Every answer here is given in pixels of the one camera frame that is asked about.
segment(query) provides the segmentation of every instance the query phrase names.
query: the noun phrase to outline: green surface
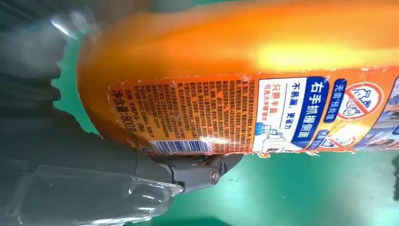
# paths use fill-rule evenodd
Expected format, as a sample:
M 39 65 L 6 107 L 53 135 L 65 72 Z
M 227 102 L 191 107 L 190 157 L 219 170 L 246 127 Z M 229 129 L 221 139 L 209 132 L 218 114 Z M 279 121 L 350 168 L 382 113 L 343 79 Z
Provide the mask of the green surface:
M 194 4 L 215 1 L 194 1 Z M 63 99 L 56 106 L 95 128 L 76 90 L 80 42 L 73 40 L 54 81 Z M 246 156 L 219 184 L 176 197 L 170 211 L 141 226 L 399 226 L 391 164 L 397 152 Z

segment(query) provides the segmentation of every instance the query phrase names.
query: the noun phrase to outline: product label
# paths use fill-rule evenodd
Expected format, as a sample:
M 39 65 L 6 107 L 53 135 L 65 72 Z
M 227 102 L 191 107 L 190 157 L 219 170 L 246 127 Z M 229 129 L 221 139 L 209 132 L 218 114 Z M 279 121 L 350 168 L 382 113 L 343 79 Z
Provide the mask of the product label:
M 110 102 L 129 143 L 158 154 L 252 151 L 255 81 L 116 82 Z
M 108 98 L 125 134 L 115 138 L 148 153 L 268 156 L 394 149 L 399 148 L 398 72 L 342 69 L 116 81 Z

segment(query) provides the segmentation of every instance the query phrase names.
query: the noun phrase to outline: metal screw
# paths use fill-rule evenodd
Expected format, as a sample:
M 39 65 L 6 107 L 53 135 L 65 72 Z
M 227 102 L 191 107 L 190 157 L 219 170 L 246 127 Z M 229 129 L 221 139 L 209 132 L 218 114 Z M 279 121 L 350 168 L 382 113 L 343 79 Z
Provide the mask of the metal screw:
M 212 184 L 216 184 L 220 179 L 219 171 L 217 169 L 213 169 L 209 178 Z

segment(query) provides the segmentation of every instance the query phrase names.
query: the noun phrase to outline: orange bottle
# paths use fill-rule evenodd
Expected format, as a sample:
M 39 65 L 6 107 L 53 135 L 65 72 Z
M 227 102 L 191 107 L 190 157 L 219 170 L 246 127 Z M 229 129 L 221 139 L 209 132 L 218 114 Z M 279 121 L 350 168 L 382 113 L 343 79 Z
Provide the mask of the orange bottle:
M 389 1 L 137 14 L 85 41 L 79 93 L 105 138 L 149 153 L 353 151 L 395 132 L 397 21 Z

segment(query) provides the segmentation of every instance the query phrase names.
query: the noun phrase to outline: prohibition symbol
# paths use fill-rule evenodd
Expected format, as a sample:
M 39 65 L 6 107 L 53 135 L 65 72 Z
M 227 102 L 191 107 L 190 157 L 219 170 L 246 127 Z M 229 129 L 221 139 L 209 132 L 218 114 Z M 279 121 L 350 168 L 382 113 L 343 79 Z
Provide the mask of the prohibition symbol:
M 366 117 L 381 105 L 382 99 L 383 92 L 374 83 L 362 82 L 351 85 L 345 90 L 338 117 L 345 120 Z
M 334 138 L 327 137 L 321 144 L 320 148 L 344 148 L 355 143 L 355 137 Z

